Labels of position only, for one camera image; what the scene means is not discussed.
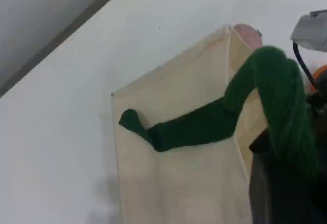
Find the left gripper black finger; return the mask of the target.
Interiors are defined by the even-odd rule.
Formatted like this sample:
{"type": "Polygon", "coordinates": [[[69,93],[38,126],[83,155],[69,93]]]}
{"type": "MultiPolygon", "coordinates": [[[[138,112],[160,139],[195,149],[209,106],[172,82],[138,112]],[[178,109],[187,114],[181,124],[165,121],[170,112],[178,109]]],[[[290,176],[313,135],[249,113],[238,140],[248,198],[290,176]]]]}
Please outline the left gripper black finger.
{"type": "Polygon", "coordinates": [[[249,146],[253,153],[249,199],[253,223],[326,223],[326,137],[318,138],[321,172],[307,188],[270,153],[267,131],[249,146]]]}

